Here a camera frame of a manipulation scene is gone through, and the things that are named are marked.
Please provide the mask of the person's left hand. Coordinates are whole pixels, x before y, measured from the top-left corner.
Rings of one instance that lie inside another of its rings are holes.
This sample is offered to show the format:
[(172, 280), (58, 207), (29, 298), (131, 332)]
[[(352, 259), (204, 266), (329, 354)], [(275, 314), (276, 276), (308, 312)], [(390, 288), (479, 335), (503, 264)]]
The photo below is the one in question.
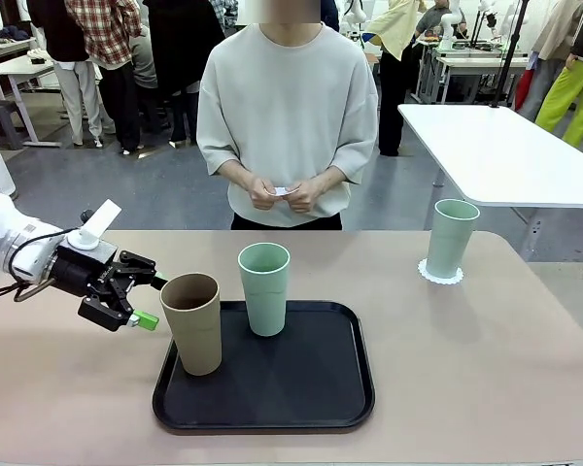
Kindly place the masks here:
[(317, 179), (296, 183), (284, 196), (289, 207), (298, 214), (310, 213), (319, 197), (323, 194), (321, 182)]

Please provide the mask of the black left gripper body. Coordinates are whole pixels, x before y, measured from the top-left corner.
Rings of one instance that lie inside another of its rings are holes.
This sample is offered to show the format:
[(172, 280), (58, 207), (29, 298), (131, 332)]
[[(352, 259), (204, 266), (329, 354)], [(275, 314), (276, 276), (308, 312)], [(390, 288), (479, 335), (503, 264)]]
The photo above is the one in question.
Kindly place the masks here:
[(53, 287), (75, 296), (85, 296), (87, 286), (113, 263), (118, 248), (101, 240), (93, 250), (78, 250), (62, 240), (51, 263)]

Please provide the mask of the person's right hand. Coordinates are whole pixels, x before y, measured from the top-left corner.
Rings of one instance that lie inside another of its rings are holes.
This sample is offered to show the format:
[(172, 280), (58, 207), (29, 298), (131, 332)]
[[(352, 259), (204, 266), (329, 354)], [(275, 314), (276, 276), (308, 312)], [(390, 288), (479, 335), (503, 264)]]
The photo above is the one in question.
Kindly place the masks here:
[(253, 206), (261, 211), (270, 210), (279, 200), (273, 184), (260, 177), (250, 177), (247, 191)]

